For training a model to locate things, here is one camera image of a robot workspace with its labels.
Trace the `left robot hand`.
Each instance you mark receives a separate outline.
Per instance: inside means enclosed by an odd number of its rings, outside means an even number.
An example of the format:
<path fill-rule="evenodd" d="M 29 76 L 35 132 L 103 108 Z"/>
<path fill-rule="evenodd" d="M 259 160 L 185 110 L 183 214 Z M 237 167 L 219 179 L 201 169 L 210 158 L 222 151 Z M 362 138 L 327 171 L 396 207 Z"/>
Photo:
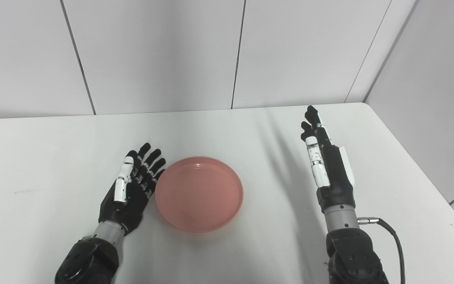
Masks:
<path fill-rule="evenodd" d="M 143 212 L 153 196 L 166 159 L 159 148 L 146 142 L 124 158 L 119 175 L 101 202 L 98 222 L 121 225 L 124 234 L 133 232 L 143 220 Z"/>

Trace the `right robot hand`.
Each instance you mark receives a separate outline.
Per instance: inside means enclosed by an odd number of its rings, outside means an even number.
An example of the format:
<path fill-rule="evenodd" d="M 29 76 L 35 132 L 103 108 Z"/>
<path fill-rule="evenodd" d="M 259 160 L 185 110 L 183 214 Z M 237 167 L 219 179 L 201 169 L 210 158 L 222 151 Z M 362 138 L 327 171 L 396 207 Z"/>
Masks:
<path fill-rule="evenodd" d="M 309 105 L 304 117 L 301 140 L 307 147 L 321 211 L 333 206 L 355 209 L 355 182 L 345 147 L 332 142 L 315 107 Z"/>

